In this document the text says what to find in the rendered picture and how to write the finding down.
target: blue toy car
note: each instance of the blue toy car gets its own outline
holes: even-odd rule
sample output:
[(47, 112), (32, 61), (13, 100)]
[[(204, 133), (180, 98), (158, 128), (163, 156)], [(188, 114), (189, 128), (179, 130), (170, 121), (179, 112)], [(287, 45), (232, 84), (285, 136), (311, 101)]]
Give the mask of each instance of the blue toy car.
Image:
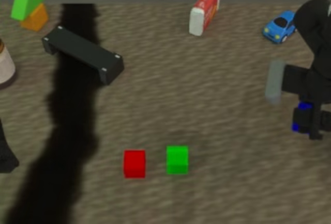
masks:
[(265, 25), (262, 34), (276, 44), (283, 43), (290, 35), (296, 32), (293, 21), (294, 15), (293, 11), (284, 11)]

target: white cylinder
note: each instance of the white cylinder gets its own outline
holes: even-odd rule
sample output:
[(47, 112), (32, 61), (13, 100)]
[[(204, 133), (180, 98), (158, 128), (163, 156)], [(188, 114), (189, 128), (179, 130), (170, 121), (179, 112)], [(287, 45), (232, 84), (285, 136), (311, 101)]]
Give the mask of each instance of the white cylinder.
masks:
[(6, 46), (0, 40), (0, 89), (10, 86), (16, 78), (16, 68)]

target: cube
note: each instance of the cube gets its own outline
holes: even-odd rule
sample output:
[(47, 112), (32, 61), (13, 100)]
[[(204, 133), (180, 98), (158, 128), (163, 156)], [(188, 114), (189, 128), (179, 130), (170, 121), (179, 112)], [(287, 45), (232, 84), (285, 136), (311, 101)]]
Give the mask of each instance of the cube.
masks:
[(14, 0), (11, 17), (18, 21), (24, 21), (43, 0)]
[(189, 149), (187, 146), (167, 146), (167, 174), (188, 174)]
[(21, 21), (21, 27), (37, 32), (48, 22), (48, 19), (46, 7), (44, 3), (41, 3), (24, 21)]
[(146, 177), (145, 150), (125, 150), (123, 159), (123, 173), (125, 178)]

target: black object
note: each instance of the black object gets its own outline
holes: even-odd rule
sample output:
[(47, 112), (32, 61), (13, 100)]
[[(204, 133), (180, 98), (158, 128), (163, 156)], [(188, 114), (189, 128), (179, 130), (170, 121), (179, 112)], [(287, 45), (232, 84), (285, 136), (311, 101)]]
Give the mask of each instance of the black object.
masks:
[(103, 84), (109, 85), (124, 70), (122, 56), (57, 26), (42, 39), (45, 51), (54, 55), (62, 51), (81, 62), (95, 68)]
[(7, 143), (0, 120), (0, 173), (10, 173), (17, 166), (19, 166), (19, 161)]
[(298, 132), (309, 133), (312, 140), (321, 140), (322, 131), (331, 131), (331, 113), (322, 111), (331, 103), (331, 16), (329, 0), (310, 0), (296, 12), (294, 24), (314, 54), (309, 69), (286, 65), (282, 91), (297, 94), (311, 109), (295, 108), (293, 122)]

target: orange block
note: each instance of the orange block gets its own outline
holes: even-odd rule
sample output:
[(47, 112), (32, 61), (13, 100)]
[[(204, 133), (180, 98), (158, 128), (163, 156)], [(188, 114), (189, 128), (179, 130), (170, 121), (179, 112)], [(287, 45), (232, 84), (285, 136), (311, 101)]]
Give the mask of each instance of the orange block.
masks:
[(48, 22), (48, 19), (46, 7), (44, 3), (41, 3), (24, 21), (21, 21), (21, 27), (37, 32)]

